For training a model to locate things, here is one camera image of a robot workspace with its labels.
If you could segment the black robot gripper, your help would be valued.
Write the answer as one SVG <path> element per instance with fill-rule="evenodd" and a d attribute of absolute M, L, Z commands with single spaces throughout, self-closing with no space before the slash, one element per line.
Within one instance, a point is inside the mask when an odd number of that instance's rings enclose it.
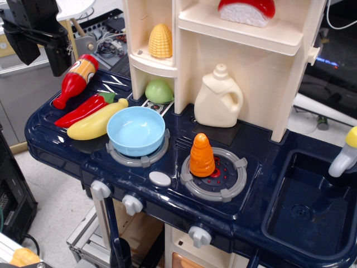
<path fill-rule="evenodd" d="M 5 36 L 26 65 L 40 55 L 37 44 L 45 52 L 55 77 L 62 76 L 71 67 L 72 45 L 67 30 L 57 20 L 56 1 L 7 1 L 8 8 L 1 11 Z"/>

